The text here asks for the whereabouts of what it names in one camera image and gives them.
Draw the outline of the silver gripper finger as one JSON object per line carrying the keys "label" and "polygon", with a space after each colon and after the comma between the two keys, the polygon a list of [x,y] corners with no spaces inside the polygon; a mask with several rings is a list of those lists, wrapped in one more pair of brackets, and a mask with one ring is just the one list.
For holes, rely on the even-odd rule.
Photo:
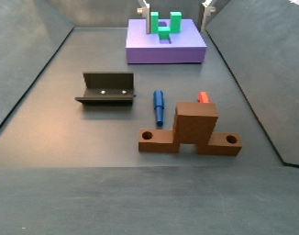
{"label": "silver gripper finger", "polygon": [[204,0],[201,2],[201,31],[204,31],[206,18],[216,12],[216,0]]}
{"label": "silver gripper finger", "polygon": [[140,7],[137,8],[137,13],[145,19],[145,33],[150,33],[150,5],[145,0],[137,0]]}

